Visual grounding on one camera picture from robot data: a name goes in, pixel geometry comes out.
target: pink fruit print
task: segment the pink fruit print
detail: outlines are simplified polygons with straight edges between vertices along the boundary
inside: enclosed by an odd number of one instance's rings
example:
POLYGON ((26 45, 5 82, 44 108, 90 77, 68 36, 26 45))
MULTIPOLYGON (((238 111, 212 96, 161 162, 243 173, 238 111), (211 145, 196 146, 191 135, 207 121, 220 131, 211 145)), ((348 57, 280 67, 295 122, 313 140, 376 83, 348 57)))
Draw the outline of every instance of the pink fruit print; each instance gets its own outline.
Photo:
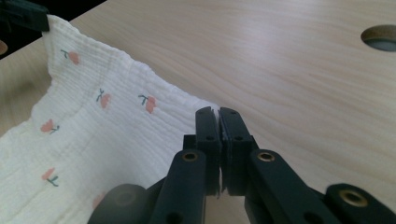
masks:
POLYGON ((54 167, 48 169, 48 171, 47 171, 46 173, 44 173, 44 174, 41 176, 41 179, 47 180, 47 181, 50 182, 54 187, 59 187, 59 185, 55 184, 55 182, 54 182, 55 180, 58 179, 58 176, 56 175, 55 177, 50 178, 50 176, 52 175, 52 173, 53 173, 54 170, 55 170, 54 167))
POLYGON ((96 196, 96 198, 93 199, 92 208, 95 209, 99 205, 99 203, 105 198, 105 196, 106 196, 105 192, 102 192, 101 194, 96 196))
POLYGON ((66 50, 61 49, 61 52, 64 53, 64 57, 70 59, 73 64, 79 64, 78 54, 74 51, 67 52, 66 50))
POLYGON ((59 130, 59 125, 54 128, 52 119, 49 119, 45 124, 43 124, 43 126, 41 126, 40 130, 43 133, 55 133, 59 130))
POLYGON ((102 89, 99 89, 99 92, 100 92, 100 94, 96 98, 96 102, 100 101, 101 107, 103 109, 105 109, 107 107, 108 103, 110 103, 111 95, 108 93, 103 94, 103 93, 105 93, 105 91, 103 91, 102 89))
POLYGON ((145 96, 145 95, 139 95, 139 98, 143 98, 142 105, 146 104, 146 110, 151 114, 154 111, 155 105, 155 98, 152 96, 145 96))

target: wooden table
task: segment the wooden table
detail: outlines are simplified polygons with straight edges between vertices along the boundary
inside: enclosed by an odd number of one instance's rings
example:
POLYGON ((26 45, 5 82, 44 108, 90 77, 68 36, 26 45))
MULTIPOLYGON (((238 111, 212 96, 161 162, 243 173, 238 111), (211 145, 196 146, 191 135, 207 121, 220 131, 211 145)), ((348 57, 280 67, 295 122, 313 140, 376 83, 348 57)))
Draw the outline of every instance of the wooden table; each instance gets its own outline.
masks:
MULTIPOLYGON (((238 110, 306 184, 347 182, 396 210, 396 53, 361 33, 393 0, 108 0, 72 21, 193 95, 238 110)), ((42 40, 0 61, 0 135, 30 117, 50 76, 42 40)), ((206 223, 248 222, 208 198, 206 223)))

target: wood grain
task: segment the wood grain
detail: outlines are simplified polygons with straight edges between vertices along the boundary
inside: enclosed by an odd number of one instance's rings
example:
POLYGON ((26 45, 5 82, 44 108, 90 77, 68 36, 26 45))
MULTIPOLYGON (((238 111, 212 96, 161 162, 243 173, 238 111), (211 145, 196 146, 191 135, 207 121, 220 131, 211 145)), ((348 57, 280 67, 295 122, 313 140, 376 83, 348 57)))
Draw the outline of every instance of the wood grain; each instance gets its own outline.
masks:
MULTIPOLYGON (((259 146, 310 187, 346 182, 395 211, 396 54, 361 41, 365 29, 394 24, 395 9, 392 0, 108 0, 72 23, 238 110, 259 146)), ((45 58, 38 41, 0 62, 0 134, 45 94, 45 58)), ((242 199, 207 208, 206 223, 248 223, 242 199)))

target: patterned towel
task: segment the patterned towel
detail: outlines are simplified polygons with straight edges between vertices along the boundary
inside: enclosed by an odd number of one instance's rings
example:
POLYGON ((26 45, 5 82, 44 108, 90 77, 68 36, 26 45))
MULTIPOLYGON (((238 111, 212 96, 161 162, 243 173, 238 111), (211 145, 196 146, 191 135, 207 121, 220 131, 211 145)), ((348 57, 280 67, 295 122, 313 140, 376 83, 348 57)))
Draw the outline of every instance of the patterned towel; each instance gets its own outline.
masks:
POLYGON ((0 138, 0 223, 87 223, 117 185, 166 176, 195 111, 218 109, 67 21, 49 25, 50 88, 0 138))

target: bolt hole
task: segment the bolt hole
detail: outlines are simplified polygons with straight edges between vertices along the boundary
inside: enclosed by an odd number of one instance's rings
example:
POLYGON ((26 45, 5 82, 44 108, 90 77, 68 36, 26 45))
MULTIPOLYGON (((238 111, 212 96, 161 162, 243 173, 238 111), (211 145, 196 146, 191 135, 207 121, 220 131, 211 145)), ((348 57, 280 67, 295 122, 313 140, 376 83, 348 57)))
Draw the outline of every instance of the bolt hole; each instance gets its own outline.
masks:
POLYGON ((274 155, 269 152, 261 152, 261 153, 259 153, 259 155, 257 155, 257 157, 261 161, 274 161, 275 160, 274 155))
POLYGON ((183 222, 183 216, 180 213, 169 213, 166 216, 167 224, 180 224, 183 222))
POLYGON ((115 199, 118 206, 124 207, 134 202, 136 194, 133 191, 120 192, 115 199))
POLYGON ((361 40, 373 49, 396 51, 396 25, 377 25, 361 33, 361 40))
POLYGON ((0 55, 5 54, 7 50, 8 50, 8 45, 4 41, 0 40, 0 55))
POLYGON ((339 194, 344 202, 349 203, 352 206, 365 207, 368 205, 367 199, 355 190, 342 189, 339 194))
POLYGON ((323 224, 323 219, 315 213, 304 213, 304 219, 309 224, 323 224))
POLYGON ((193 152, 189 152, 183 155, 184 161, 196 161, 198 159, 198 155, 193 152))

